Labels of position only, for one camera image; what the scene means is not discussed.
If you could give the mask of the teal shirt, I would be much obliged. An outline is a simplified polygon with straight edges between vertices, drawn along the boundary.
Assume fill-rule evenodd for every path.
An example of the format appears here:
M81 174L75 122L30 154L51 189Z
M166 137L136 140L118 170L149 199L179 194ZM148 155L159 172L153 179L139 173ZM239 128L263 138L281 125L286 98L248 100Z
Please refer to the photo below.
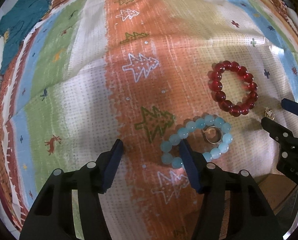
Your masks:
M16 56L22 41L48 12L51 0L18 0L0 20L4 49L0 74L3 75Z

